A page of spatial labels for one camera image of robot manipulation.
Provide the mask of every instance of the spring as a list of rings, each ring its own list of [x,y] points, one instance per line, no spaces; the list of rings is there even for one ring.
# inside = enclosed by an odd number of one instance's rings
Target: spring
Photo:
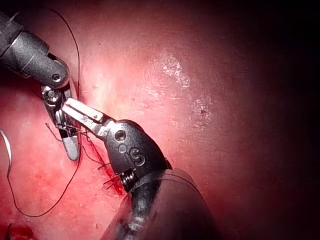
[[[124,190],[128,193],[130,189],[135,185],[137,182],[137,177],[135,176],[133,171],[126,171],[121,176],[121,184]]]

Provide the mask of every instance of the metal jaw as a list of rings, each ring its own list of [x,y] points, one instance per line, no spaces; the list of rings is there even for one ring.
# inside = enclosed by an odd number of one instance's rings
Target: metal jaw
[[[49,86],[41,87],[41,95],[48,115],[59,130],[59,134],[68,158],[77,161],[80,155],[79,141],[74,121],[62,112],[62,106],[73,94],[68,84],[64,88],[52,89]]]

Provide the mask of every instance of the blood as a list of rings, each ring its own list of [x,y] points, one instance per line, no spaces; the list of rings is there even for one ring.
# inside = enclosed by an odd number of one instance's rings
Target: blood
[[[93,144],[92,141],[88,141],[89,147],[90,149],[93,151],[94,156],[97,158],[97,160],[101,163],[104,164],[104,160],[102,159],[97,147]],[[105,167],[103,167],[105,174],[107,174],[107,176],[110,179],[113,179],[114,177],[116,177],[116,175],[114,174],[112,168],[107,165]],[[110,187],[110,189],[113,189],[120,197],[125,195],[124,189],[120,183],[120,181],[117,181],[114,183],[114,185],[112,187]]]
[[[32,229],[26,225],[15,226],[13,224],[9,230],[9,235],[12,240],[37,240]]]

